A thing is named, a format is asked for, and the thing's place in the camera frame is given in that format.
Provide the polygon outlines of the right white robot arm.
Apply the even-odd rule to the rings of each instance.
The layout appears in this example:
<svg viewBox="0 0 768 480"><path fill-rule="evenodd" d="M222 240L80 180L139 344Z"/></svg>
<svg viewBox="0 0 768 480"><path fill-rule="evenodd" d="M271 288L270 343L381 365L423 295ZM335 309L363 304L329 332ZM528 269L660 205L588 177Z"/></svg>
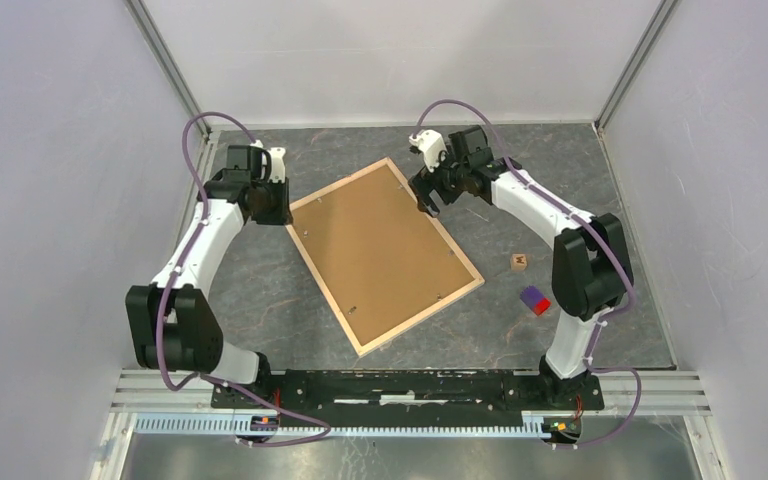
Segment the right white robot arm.
<svg viewBox="0 0 768 480"><path fill-rule="evenodd" d="M450 205L469 193L512 215L551 248L551 289L561 313L539 364L537 392L551 408L566 406L591 375L596 330L634 291L622 222L572 206L509 157L495 156L479 126L448 136L419 129L409 144L424 163L409 181L421 212L439 214L434 195Z"/></svg>

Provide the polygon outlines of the white photo frame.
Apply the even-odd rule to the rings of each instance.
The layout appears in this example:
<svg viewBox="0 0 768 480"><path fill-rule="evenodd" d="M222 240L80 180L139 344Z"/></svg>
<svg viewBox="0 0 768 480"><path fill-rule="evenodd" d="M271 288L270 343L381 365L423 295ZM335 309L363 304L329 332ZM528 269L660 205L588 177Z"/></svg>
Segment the white photo frame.
<svg viewBox="0 0 768 480"><path fill-rule="evenodd" d="M436 219L381 159L290 206L287 231L363 357L483 285Z"/></svg>

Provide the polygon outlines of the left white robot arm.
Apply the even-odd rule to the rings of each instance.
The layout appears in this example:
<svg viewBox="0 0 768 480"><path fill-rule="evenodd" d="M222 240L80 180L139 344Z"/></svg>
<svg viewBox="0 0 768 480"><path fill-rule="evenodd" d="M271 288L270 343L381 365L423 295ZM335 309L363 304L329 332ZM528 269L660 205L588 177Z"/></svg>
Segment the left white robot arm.
<svg viewBox="0 0 768 480"><path fill-rule="evenodd" d="M138 364L236 383L250 407L274 394L264 355L224 338L208 297L232 240L245 224L292 222L283 147L232 145L227 165L197 195L193 219L173 256L146 285L134 285L125 307Z"/></svg>

